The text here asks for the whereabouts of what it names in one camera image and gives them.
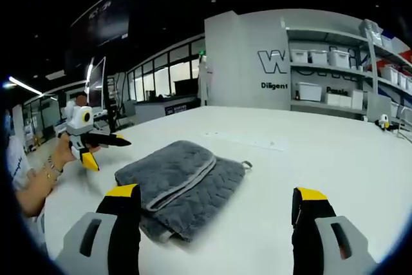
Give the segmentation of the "person's left hand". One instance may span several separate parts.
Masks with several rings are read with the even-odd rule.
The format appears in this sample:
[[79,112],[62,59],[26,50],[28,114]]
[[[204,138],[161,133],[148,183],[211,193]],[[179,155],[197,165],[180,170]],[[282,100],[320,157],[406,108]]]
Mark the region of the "person's left hand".
[[51,162],[53,166],[62,171],[64,166],[77,158],[71,152],[70,136],[67,133],[63,133],[58,141],[55,150],[51,154]]

